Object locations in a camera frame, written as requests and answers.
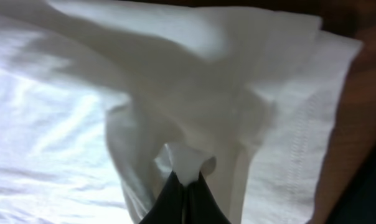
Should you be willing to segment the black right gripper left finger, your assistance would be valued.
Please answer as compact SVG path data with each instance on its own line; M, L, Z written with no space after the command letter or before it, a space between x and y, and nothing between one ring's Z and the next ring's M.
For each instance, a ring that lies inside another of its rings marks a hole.
M139 224L181 224L184 186L171 172L159 197Z

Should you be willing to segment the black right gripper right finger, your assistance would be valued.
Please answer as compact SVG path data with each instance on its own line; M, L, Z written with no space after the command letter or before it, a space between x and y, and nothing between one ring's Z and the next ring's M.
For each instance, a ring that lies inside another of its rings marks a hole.
M202 173L187 187L186 224L230 224L217 205Z

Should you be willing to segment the white t-shirt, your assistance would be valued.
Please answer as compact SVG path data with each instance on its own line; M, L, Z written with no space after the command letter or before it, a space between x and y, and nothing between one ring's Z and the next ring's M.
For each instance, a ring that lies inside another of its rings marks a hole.
M0 1L0 223L139 223L169 175L307 223L358 40L255 7Z

